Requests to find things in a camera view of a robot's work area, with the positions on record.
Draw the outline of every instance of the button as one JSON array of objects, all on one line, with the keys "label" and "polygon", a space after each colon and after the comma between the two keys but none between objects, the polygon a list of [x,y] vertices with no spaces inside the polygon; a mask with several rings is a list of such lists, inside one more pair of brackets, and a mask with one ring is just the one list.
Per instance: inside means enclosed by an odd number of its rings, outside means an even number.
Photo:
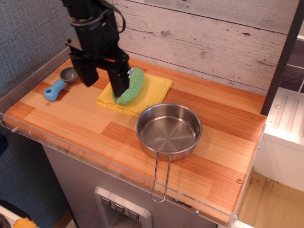
[{"label": "button", "polygon": [[115,209],[117,211],[119,211],[120,213],[123,213],[124,214],[124,207],[120,206],[119,204],[115,204]]},{"label": "button", "polygon": [[129,216],[133,219],[139,220],[138,214],[129,210]]},{"label": "button", "polygon": [[101,197],[101,201],[105,204],[105,205],[107,205],[107,206],[111,206],[111,201],[110,200],[108,200],[108,199],[106,199],[106,198],[104,198],[104,197]]}]

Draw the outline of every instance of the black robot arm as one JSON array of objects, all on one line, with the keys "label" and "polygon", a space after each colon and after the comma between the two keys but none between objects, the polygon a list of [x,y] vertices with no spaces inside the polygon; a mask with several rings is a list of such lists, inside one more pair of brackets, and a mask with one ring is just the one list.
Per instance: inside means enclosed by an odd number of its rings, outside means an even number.
[{"label": "black robot arm", "polygon": [[98,80],[96,67],[108,71],[116,97],[129,88],[129,56],[118,47],[119,33],[111,4],[103,0],[62,0],[77,38],[69,38],[74,68],[86,86]]}]

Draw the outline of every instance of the yellow object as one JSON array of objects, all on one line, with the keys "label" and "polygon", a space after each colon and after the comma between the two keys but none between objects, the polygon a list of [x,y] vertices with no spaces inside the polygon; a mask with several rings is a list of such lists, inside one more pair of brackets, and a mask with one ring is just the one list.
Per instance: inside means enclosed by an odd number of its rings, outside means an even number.
[{"label": "yellow object", "polygon": [[19,218],[13,228],[37,228],[37,225],[28,218]]},{"label": "yellow object", "polygon": [[144,76],[142,89],[132,102],[123,106],[115,104],[112,99],[111,83],[109,83],[97,97],[96,104],[101,107],[138,117],[147,107],[161,103],[172,84],[170,79],[149,74],[145,74]]}]

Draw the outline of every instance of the black frame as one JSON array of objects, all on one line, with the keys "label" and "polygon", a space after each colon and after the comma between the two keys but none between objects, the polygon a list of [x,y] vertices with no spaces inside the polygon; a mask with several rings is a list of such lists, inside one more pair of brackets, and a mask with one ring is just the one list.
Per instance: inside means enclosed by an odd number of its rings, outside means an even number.
[{"label": "black frame", "polygon": [[261,114],[262,115],[268,115],[271,105],[275,99],[276,92],[279,88],[281,79],[283,77],[283,73],[285,71],[285,68],[287,66],[287,62],[290,58],[291,52],[294,48],[295,41],[297,39],[297,36],[299,35],[299,31],[301,29],[302,23],[304,20],[304,0],[299,0],[298,7],[294,14],[294,19],[291,24],[291,27],[289,29],[286,42],[284,44],[280,59],[278,61],[277,67],[275,69],[274,76],[272,78],[270,87],[268,89],[266,99],[264,101]]}]

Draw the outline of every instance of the blue handle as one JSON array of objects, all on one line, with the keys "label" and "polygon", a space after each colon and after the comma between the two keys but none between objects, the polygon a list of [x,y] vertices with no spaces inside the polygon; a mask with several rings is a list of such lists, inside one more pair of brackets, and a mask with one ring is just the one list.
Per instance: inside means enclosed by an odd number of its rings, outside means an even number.
[{"label": "blue handle", "polygon": [[43,96],[48,101],[55,101],[58,97],[59,92],[66,87],[66,82],[64,80],[57,80],[52,86],[47,88]]}]

